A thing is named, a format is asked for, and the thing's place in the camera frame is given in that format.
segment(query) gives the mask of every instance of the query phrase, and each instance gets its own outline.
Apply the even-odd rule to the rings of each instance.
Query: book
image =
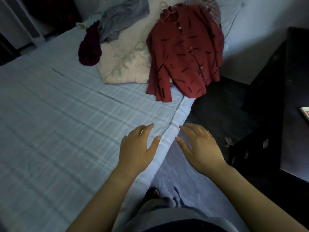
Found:
[[[309,121],[309,107],[301,107],[300,110]]]

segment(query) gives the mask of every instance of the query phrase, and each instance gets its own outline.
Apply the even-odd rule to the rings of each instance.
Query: long-sleeved red blouse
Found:
[[[152,64],[146,93],[157,101],[172,101],[169,76],[189,98],[202,96],[205,85],[220,80],[224,36],[202,6],[168,7],[150,32],[147,46]]]

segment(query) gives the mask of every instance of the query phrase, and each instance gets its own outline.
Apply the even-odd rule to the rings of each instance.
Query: purple cloth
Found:
[[[79,45],[79,62],[85,66],[96,65],[102,55],[100,47],[100,36],[98,34],[99,21],[87,28],[87,34]]]

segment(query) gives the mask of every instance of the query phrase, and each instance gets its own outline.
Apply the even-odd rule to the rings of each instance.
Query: bed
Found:
[[[121,229],[163,162],[194,99],[172,89],[172,103],[147,84],[102,83],[78,61],[85,30],[73,28],[0,67],[0,220],[9,231],[65,231],[117,165],[124,135],[154,123],[161,141],[129,190]]]

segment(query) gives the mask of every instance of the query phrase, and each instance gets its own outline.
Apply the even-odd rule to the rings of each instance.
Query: hand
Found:
[[[141,125],[132,130],[121,141],[119,161],[116,171],[123,176],[135,178],[151,163],[159,146],[160,136],[157,136],[149,149],[147,140],[154,124]]]
[[[176,137],[176,141],[187,161],[196,171],[211,178],[216,172],[227,166],[220,148],[207,130],[195,124],[179,127],[189,137],[192,149],[180,137]]]

